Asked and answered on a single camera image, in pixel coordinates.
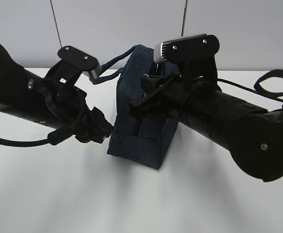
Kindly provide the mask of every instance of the screw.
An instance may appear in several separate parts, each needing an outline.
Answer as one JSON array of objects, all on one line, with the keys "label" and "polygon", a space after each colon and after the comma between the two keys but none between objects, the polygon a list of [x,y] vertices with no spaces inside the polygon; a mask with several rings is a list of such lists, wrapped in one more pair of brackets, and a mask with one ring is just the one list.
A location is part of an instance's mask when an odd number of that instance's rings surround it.
[{"label": "screw", "polygon": [[267,144],[265,144],[265,143],[262,143],[261,144],[261,150],[267,150],[268,149],[268,145]]},{"label": "screw", "polygon": [[33,89],[33,79],[29,79],[27,88],[28,88],[28,90],[32,90]]}]

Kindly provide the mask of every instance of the cable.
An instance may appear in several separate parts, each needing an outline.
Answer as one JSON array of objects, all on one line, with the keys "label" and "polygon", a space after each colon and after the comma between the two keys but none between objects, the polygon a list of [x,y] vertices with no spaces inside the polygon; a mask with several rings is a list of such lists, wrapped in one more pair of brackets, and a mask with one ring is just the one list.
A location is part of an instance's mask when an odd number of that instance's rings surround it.
[{"label": "cable", "polygon": [[256,95],[263,96],[263,97],[265,97],[265,98],[268,98],[268,99],[275,100],[275,101],[278,101],[278,102],[282,102],[282,103],[283,103],[283,100],[282,100],[282,99],[275,98],[275,97],[267,97],[267,96],[264,96],[263,94],[258,93],[256,90],[252,90],[252,89],[250,89],[250,88],[248,88],[248,87],[242,86],[242,85],[237,84],[237,83],[233,83],[233,82],[228,81],[228,80],[225,80],[225,79],[218,79],[218,82],[222,82],[222,83],[226,83],[226,84],[229,84],[229,85],[232,85],[232,86],[236,86],[236,87],[241,88],[241,89],[243,89],[243,90],[245,90],[245,91],[252,92],[252,93],[254,93],[254,94],[256,94]]},{"label": "cable", "polygon": [[38,146],[46,145],[48,143],[50,143],[49,139],[32,141],[32,142],[18,142],[18,141],[10,141],[0,138],[0,145],[8,146],[8,147],[38,147]]},{"label": "cable", "polygon": [[[78,92],[78,95],[79,95],[80,100],[81,100],[81,110],[79,111],[76,120],[71,121],[70,117],[63,115],[62,113],[59,112],[55,103],[51,99],[50,92],[46,88],[43,87],[43,88],[37,89],[37,91],[39,91],[40,93],[42,93],[44,95],[45,101],[46,101],[46,104],[47,104],[49,110],[57,118],[59,118],[60,120],[63,120],[62,118],[64,118],[64,121],[68,121],[68,125],[70,125],[70,127],[73,128],[73,129],[75,129],[80,124],[80,121],[82,120],[83,114],[84,114],[84,111],[85,111],[85,101],[83,100],[83,98],[81,97],[81,94],[79,92]],[[56,139],[57,138],[53,138],[53,140],[51,140],[50,138],[47,138],[47,139],[43,139],[43,140],[39,140],[39,141],[21,142],[21,141],[11,141],[11,140],[6,140],[6,139],[3,139],[3,138],[0,138],[0,145],[8,146],[8,147],[38,147],[38,146],[43,146],[43,145],[46,145],[46,144],[52,144],[53,142],[56,141]]]}]

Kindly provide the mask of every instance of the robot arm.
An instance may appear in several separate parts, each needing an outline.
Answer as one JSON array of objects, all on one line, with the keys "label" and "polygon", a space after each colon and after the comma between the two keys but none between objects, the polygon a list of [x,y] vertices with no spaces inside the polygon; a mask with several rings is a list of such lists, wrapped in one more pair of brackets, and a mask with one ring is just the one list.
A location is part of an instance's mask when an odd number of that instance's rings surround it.
[{"label": "robot arm", "polygon": [[[155,61],[176,63],[180,72],[168,77],[145,75],[142,88],[147,97],[131,103],[132,114],[178,119],[229,150],[247,174],[264,182],[276,180],[283,176],[283,108],[268,112],[223,93],[217,85],[214,55],[218,50],[218,39],[205,34],[157,46]],[[270,93],[260,86],[269,77],[283,78],[283,70],[271,71],[260,78],[255,85],[256,93],[283,101],[278,98],[283,93]]]},{"label": "robot arm", "polygon": [[82,73],[91,78],[99,75],[97,59],[72,46],[60,49],[58,56],[61,61],[41,78],[15,63],[0,45],[0,112],[56,129],[45,140],[0,139],[0,144],[14,147],[57,145],[73,135],[83,143],[102,143],[110,136],[112,125],[98,108],[88,109],[86,93],[74,86]]}]

